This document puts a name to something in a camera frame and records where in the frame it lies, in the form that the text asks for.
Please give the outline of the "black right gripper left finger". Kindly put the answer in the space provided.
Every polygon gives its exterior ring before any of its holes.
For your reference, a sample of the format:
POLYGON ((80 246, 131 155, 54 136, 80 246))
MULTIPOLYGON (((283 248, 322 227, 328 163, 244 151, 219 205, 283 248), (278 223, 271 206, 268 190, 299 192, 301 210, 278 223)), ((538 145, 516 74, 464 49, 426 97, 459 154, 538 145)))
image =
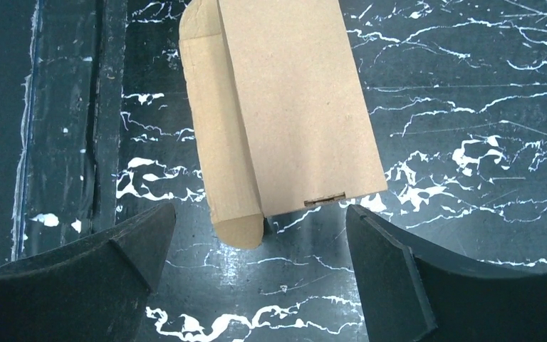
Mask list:
POLYGON ((133 341, 175 222, 174 205, 159 204, 0 266, 0 341, 133 341))

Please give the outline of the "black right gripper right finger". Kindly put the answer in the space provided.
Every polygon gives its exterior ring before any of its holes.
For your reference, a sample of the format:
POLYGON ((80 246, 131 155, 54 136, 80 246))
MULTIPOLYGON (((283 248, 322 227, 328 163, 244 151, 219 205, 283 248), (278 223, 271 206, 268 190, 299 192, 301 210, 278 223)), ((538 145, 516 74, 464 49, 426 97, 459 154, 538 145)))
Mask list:
POLYGON ((547 272, 477 261, 356 204, 345 225, 370 341, 547 341, 547 272))

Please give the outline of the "brown cardboard paper box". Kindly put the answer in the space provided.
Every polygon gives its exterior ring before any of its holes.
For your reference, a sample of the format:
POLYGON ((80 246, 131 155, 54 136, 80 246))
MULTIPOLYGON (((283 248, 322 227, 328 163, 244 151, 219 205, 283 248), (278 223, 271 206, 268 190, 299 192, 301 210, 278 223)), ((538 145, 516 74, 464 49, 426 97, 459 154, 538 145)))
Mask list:
POLYGON ((223 243, 254 249, 267 217, 387 189, 338 1, 191 1, 179 53, 223 243))

